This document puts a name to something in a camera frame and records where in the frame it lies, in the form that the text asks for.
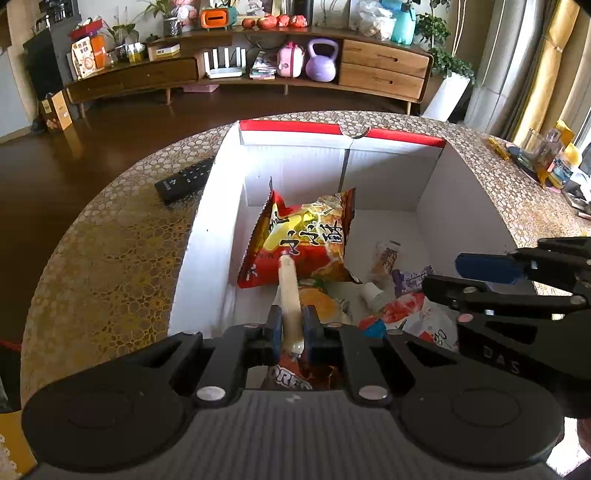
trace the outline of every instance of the pink toy suitcase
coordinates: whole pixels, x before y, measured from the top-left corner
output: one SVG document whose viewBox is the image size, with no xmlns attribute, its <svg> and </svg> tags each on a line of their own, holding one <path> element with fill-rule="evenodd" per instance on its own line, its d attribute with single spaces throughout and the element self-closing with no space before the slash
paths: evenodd
<svg viewBox="0 0 591 480">
<path fill-rule="evenodd" d="M 277 54 L 277 73 L 282 77 L 299 77 L 304 66 L 304 49 L 289 42 Z"/>
</svg>

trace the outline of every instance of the white plant pot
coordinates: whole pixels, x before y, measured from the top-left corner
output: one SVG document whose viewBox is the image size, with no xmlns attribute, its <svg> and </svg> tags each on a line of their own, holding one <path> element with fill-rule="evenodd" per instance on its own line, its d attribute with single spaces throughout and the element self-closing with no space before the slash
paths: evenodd
<svg viewBox="0 0 591 480">
<path fill-rule="evenodd" d="M 423 118 L 447 122 L 469 83 L 470 79 L 468 77 L 457 73 L 452 73 L 451 77 L 445 78 L 427 110 L 425 110 Z"/>
</svg>

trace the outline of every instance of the red snack bag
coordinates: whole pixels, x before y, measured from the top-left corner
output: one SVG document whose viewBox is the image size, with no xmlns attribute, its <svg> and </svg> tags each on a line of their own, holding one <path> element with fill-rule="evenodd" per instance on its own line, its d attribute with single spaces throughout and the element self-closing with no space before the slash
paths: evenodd
<svg viewBox="0 0 591 480">
<path fill-rule="evenodd" d="M 402 297 L 397 298 L 392 303 L 388 303 L 382 312 L 376 313 L 359 322 L 359 328 L 366 330 L 379 319 L 386 324 L 397 324 L 413 313 L 420 312 L 425 302 L 425 294 L 422 292 L 408 293 Z"/>
<path fill-rule="evenodd" d="M 354 281 L 345 268 L 345 245 L 355 214 L 355 189 L 285 206 L 272 190 L 252 233 L 238 274 L 240 288 L 279 282 L 279 258 L 287 252 L 299 279 Z"/>
</svg>

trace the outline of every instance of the cardboard box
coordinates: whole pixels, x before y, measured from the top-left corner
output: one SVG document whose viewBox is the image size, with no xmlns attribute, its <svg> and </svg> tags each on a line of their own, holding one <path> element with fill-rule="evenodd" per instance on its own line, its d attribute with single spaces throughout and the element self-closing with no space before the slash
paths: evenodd
<svg viewBox="0 0 591 480">
<path fill-rule="evenodd" d="M 436 274 L 452 277 L 459 253 L 504 255 L 515 248 L 490 197 L 442 138 L 382 128 L 350 138 L 336 124 L 241 121 L 226 134 L 203 191 L 169 335 L 208 338 L 231 325 L 265 322 L 277 285 L 240 289 L 237 279 L 270 179 L 286 205 L 357 188 L 345 265 L 362 281 L 376 243 L 390 239 L 403 248 L 396 268 L 419 272 L 432 265 Z M 371 314 L 359 286 L 328 283 L 329 294 L 349 300 L 355 323 Z M 531 282 L 527 288 L 534 292 Z"/>
<path fill-rule="evenodd" d="M 105 67 L 107 59 L 107 51 L 105 48 L 105 37 L 97 35 L 90 39 L 92 45 L 92 53 L 95 55 L 96 68 L 102 70 Z"/>
<path fill-rule="evenodd" d="M 41 101 L 41 114 L 50 131 L 62 131 L 72 124 L 70 111 L 63 92 Z"/>
</svg>

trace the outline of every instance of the black remote control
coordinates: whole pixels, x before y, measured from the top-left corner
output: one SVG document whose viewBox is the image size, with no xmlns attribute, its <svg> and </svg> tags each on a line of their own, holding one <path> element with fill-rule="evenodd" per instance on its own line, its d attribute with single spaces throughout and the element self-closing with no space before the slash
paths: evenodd
<svg viewBox="0 0 591 480">
<path fill-rule="evenodd" d="M 163 202 L 168 205 L 201 190 L 207 183 L 215 159 L 209 157 L 157 182 L 154 186 Z"/>
</svg>

